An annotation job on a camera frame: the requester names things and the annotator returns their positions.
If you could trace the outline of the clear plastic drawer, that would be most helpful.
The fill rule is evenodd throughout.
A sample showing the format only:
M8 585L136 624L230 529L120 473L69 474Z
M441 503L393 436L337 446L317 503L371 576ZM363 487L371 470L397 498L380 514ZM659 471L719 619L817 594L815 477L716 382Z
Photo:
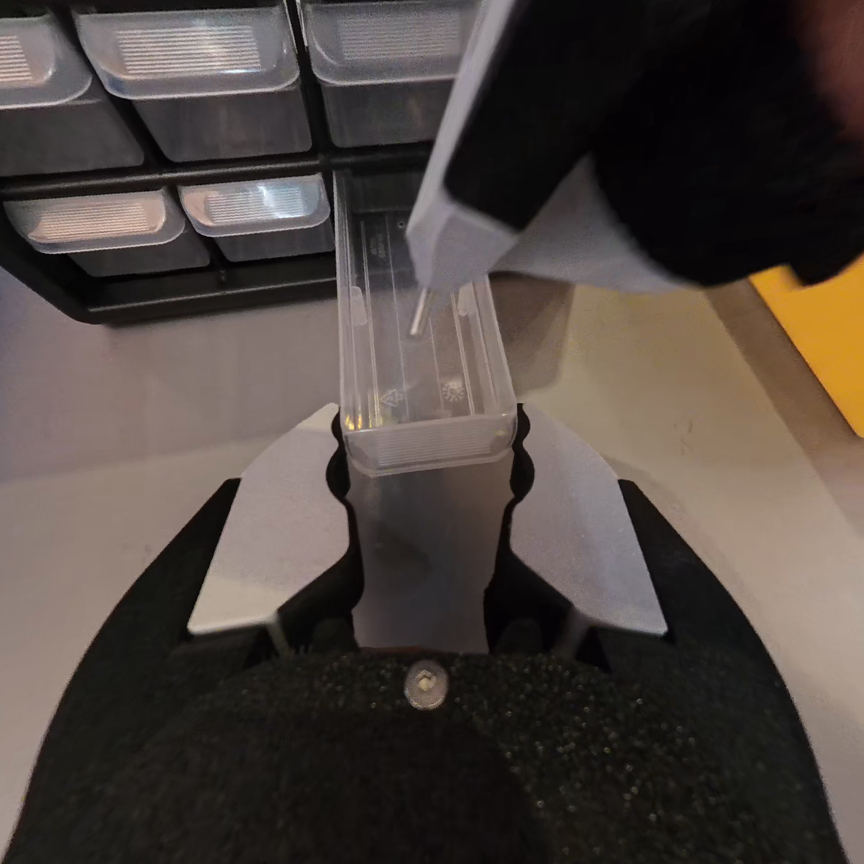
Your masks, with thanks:
M369 476L500 459L517 401L487 276L434 301L420 334L420 287L405 230L416 172L333 173L340 425Z

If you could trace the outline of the yellow plastic bin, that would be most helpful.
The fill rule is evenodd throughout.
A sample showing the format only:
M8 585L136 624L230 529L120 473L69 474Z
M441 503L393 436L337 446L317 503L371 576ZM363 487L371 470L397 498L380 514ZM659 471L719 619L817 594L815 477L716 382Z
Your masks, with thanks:
M863 259L808 287L788 267L749 281L848 426L863 437Z

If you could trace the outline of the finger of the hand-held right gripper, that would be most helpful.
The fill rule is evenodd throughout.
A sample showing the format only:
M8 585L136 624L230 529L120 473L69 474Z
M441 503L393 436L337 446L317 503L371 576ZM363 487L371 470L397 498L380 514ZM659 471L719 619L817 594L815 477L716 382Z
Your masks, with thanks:
M624 294L666 294L684 281L639 247L602 192L591 158L579 161L494 270Z
M486 275L518 237L516 229L460 203L445 183L516 6L515 1L481 3L409 218L409 253L417 283L428 294L453 294Z

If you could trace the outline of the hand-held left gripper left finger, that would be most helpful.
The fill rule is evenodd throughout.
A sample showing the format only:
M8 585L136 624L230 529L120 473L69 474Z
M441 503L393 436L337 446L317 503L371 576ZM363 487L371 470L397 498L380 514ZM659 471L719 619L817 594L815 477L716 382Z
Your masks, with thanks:
M188 621L198 638L264 630L281 654L352 613L364 590L336 404L276 439L239 479Z

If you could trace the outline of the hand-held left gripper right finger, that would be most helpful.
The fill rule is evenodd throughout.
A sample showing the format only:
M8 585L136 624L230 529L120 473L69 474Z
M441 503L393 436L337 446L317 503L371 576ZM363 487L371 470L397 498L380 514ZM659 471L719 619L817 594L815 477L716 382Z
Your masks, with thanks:
M599 630L666 637L618 474L541 409L517 415L512 498L485 590L491 653L590 657Z

